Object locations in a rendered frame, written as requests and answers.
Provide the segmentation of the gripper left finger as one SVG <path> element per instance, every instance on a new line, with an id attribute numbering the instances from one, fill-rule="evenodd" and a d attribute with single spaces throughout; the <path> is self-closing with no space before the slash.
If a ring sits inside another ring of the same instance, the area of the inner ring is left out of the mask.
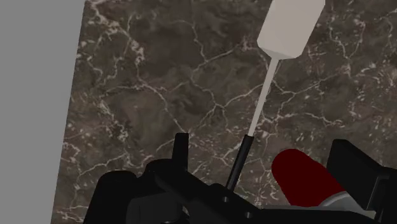
<path id="1" fill-rule="evenodd" d="M 236 224 L 231 191 L 188 172 L 188 143 L 177 133 L 171 158 L 150 162 L 139 177 L 103 174 L 83 224 Z"/>

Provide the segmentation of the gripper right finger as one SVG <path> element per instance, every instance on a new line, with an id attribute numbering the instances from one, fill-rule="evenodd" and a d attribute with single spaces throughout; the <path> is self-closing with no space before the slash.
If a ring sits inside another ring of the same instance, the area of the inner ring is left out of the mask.
<path id="1" fill-rule="evenodd" d="M 380 165 L 345 139 L 331 144 L 326 169 L 380 224 L 397 224 L 397 169 Z"/>

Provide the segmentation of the dark red rounded object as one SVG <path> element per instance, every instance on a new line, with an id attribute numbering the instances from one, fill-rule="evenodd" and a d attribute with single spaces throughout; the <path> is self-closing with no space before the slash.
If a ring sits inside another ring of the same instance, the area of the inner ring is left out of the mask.
<path id="1" fill-rule="evenodd" d="M 300 150 L 287 149 L 278 153 L 271 171 L 294 208 L 350 211 L 375 218 L 375 211 L 364 210 L 325 166 Z"/>

